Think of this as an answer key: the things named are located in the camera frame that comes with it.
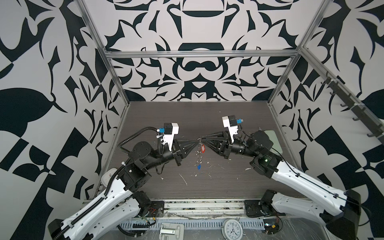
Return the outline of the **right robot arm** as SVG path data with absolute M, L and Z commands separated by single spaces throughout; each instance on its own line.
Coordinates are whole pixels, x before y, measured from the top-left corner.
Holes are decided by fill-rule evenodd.
M 202 141 L 226 159 L 231 153 L 251 157 L 250 165 L 258 174 L 285 184 L 308 198 L 300 200 L 268 190 L 263 196 L 264 208 L 317 222 L 341 240 L 357 238 L 361 195 L 354 190 L 333 188 L 296 169 L 282 156 L 271 152 L 274 143 L 265 132 L 257 131 L 247 140 L 240 140 L 231 138 L 225 131 L 204 136 Z

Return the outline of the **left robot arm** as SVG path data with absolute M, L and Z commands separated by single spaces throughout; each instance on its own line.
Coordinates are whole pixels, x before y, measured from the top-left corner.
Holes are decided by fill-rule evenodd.
M 157 150 L 145 141 L 137 143 L 131 151 L 123 147 L 145 131 L 157 133 Z M 51 238 L 98 240 L 124 220 L 146 216 L 152 202 L 140 188 L 151 178 L 148 171 L 172 160 L 180 166 L 182 159 L 200 143 L 176 140 L 174 136 L 178 132 L 178 124 L 167 123 L 160 129 L 145 127 L 120 142 L 118 147 L 128 155 L 127 161 L 112 174 L 105 190 L 85 207 L 67 219 L 56 219 L 49 224 Z

